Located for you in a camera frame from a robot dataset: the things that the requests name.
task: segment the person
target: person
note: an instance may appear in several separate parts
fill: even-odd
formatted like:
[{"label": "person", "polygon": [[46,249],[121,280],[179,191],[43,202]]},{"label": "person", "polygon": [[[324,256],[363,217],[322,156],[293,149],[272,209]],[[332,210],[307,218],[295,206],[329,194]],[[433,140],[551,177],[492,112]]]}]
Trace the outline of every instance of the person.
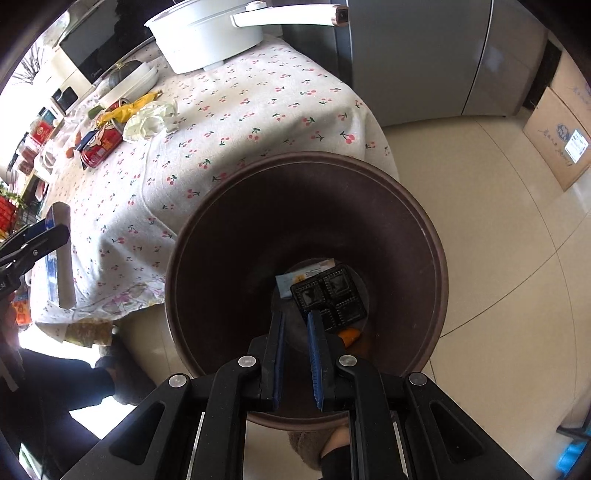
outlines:
[{"label": "person", "polygon": [[0,348],[20,354],[24,380],[11,391],[0,378],[0,430],[16,455],[23,444],[46,478],[58,480],[99,441],[70,411],[109,396],[138,405],[155,385],[116,335],[94,368],[20,348],[12,298],[0,301]]},{"label": "person", "polygon": [[322,471],[322,480],[351,479],[349,425],[315,432],[289,432],[289,440],[307,466]]}]

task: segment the metal screw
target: metal screw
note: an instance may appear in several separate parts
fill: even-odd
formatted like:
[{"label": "metal screw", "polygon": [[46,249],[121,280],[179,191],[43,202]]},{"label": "metal screw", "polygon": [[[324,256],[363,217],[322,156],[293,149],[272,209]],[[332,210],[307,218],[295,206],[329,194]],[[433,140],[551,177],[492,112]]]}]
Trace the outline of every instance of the metal screw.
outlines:
[{"label": "metal screw", "polygon": [[422,387],[427,383],[427,376],[425,374],[422,374],[421,372],[413,372],[408,376],[408,380],[413,385]]},{"label": "metal screw", "polygon": [[168,380],[168,384],[173,388],[182,387],[185,383],[187,383],[187,377],[181,374],[173,375]]},{"label": "metal screw", "polygon": [[357,365],[357,359],[353,355],[343,355],[339,358],[339,363],[343,367],[354,367]]},{"label": "metal screw", "polygon": [[238,359],[238,365],[244,368],[252,367],[255,364],[256,358],[254,358],[252,355],[245,355]]}]

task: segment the blue gripper pad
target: blue gripper pad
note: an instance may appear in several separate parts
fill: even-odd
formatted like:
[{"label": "blue gripper pad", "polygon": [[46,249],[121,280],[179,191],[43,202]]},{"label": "blue gripper pad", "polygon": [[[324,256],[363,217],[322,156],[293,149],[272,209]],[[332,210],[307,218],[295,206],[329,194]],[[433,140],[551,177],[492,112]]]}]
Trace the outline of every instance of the blue gripper pad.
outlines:
[{"label": "blue gripper pad", "polygon": [[322,389],[322,362],[320,360],[320,348],[314,322],[314,312],[310,312],[308,314],[308,351],[310,353],[310,368],[312,370],[314,398],[316,399],[316,406],[321,410],[324,403],[324,392]]},{"label": "blue gripper pad", "polygon": [[279,328],[279,343],[277,345],[277,360],[275,362],[275,369],[273,370],[273,408],[279,408],[281,401],[281,388],[283,381],[283,359],[284,359],[284,335],[285,335],[285,320],[281,318],[281,325]]}]

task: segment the plastic bag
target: plastic bag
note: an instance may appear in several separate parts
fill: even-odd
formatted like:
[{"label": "plastic bag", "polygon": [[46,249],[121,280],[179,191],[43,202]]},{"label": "plastic bag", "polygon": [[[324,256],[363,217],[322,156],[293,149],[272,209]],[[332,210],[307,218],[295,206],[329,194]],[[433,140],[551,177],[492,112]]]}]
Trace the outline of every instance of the plastic bag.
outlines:
[{"label": "plastic bag", "polygon": [[167,134],[178,129],[176,124],[177,103],[157,100],[150,102],[132,116],[125,124],[123,140],[137,142],[158,135]]}]

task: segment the cardboard box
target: cardboard box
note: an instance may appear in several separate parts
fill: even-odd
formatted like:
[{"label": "cardboard box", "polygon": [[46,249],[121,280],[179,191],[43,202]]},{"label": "cardboard box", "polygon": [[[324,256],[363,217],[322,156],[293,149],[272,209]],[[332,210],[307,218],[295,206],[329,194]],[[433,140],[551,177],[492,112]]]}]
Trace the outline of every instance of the cardboard box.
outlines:
[{"label": "cardboard box", "polygon": [[565,51],[562,52],[550,88],[574,113],[584,129],[591,132],[591,87]]},{"label": "cardboard box", "polygon": [[588,132],[550,88],[545,90],[523,133],[540,152],[563,190],[591,164]]}]

